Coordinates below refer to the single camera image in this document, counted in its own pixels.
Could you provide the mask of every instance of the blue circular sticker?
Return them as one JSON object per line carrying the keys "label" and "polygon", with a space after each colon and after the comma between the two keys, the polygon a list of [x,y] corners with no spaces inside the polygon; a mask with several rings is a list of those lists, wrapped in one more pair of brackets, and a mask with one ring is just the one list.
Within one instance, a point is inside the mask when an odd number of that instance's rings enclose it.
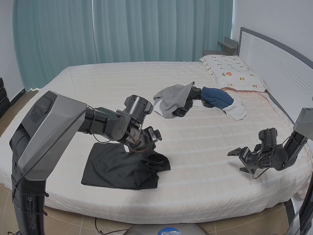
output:
{"label": "blue circular sticker", "polygon": [[181,235],[181,233],[175,228],[168,227],[160,230],[157,235]]}

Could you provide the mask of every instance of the white patterned pillow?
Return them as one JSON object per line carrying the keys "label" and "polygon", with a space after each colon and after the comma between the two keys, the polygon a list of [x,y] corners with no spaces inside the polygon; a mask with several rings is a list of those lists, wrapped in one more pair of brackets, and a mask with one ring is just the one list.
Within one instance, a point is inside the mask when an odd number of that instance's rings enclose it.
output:
{"label": "white patterned pillow", "polygon": [[264,92],[266,89],[262,79],[236,55],[207,55],[199,60],[206,67],[217,88],[256,92]]}

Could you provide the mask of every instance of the white headboard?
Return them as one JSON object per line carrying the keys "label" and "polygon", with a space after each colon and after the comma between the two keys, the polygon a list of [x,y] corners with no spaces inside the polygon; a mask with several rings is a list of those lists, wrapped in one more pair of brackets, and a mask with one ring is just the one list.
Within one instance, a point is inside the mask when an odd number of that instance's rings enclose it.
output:
{"label": "white headboard", "polygon": [[294,49],[241,27],[238,56],[258,74],[271,99],[294,123],[313,107],[313,62]]}

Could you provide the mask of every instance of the white bed sheet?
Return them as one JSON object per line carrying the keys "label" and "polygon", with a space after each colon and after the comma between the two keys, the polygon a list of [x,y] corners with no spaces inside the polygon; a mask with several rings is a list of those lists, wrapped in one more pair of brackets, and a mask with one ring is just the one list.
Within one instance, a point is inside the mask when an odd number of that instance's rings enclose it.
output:
{"label": "white bed sheet", "polygon": [[[83,101],[93,107],[123,110],[127,96],[137,94],[153,102],[153,95],[174,84],[195,81],[214,87],[201,62],[132,62],[73,66],[63,70],[17,114],[0,138],[0,182],[11,187],[12,152],[9,140],[34,102],[46,91]],[[144,127],[158,128],[163,141],[156,151],[166,155],[171,170],[160,172],[158,187],[123,190],[84,186],[85,163],[96,140],[77,133],[47,180],[49,207],[128,223],[206,222],[262,211],[287,201],[303,186],[312,170],[306,146],[294,166],[268,170],[259,179],[239,171],[238,157],[227,157],[237,147],[251,149],[258,132],[278,130],[278,142],[292,125],[266,99],[266,93],[228,92],[247,109],[244,120],[233,121],[218,108],[193,107],[183,118],[164,119],[153,112]]]}

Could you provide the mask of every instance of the wall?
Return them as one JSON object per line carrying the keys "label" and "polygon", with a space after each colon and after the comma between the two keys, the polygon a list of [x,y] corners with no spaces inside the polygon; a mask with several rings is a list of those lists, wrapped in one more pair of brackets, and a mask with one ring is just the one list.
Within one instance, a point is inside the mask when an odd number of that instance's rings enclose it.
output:
{"label": "wall", "polygon": [[0,77],[10,101],[24,88],[14,50],[13,2],[0,0]]}
{"label": "wall", "polygon": [[234,0],[232,38],[240,27],[271,37],[313,60],[312,0]]}

